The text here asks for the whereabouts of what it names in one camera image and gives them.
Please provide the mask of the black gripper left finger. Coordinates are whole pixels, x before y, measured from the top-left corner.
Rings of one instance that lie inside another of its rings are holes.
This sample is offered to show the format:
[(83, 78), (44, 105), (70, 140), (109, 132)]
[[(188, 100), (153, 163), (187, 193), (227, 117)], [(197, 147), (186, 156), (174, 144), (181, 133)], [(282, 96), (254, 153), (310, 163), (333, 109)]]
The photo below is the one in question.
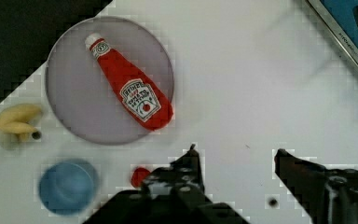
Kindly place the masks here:
[(250, 224), (226, 203), (205, 195), (200, 154), (185, 155), (148, 175), (137, 190), (122, 190), (83, 224)]

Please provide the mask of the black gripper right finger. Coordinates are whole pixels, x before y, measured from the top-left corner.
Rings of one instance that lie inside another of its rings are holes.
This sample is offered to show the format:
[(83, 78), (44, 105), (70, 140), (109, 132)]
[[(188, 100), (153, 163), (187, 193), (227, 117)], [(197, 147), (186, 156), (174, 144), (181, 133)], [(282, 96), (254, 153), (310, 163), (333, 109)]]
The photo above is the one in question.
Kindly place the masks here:
[(312, 224), (358, 224), (358, 170), (328, 169), (282, 148), (274, 162), (275, 174)]

